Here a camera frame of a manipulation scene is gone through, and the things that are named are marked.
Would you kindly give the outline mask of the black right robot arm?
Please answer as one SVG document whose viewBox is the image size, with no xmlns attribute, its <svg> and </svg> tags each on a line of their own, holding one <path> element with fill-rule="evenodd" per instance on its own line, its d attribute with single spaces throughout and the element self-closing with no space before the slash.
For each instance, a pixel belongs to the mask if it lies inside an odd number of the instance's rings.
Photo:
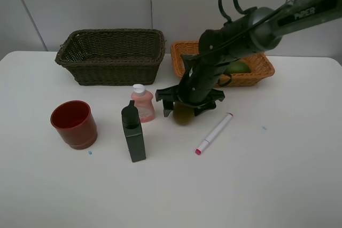
<svg viewBox="0 0 342 228">
<path fill-rule="evenodd" d="M 272 50 L 284 35 L 341 18 L 341 0 L 289 0 L 276 10 L 251 7 L 242 10 L 238 0 L 235 9 L 242 17 L 232 21 L 218 0 L 226 23 L 221 29 L 208 29 L 200 36 L 197 55 L 183 55 L 185 73 L 178 85 L 156 91 L 162 101 L 164 117 L 174 103 L 186 105 L 195 116 L 216 108 L 225 95 L 214 86 L 227 66 L 241 58 Z"/>
</svg>

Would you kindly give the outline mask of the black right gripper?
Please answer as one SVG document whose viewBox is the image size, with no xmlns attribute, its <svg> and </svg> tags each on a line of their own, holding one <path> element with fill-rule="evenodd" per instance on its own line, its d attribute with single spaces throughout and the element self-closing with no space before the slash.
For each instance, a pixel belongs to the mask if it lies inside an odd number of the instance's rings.
<svg viewBox="0 0 342 228">
<path fill-rule="evenodd" d="M 183 57 L 185 72 L 179 84 L 156 91 L 156 101 L 163 103 L 164 117 L 179 102 L 193 107 L 194 116 L 216 108 L 223 101 L 222 91 L 214 89 L 226 68 L 226 57 Z"/>
</svg>

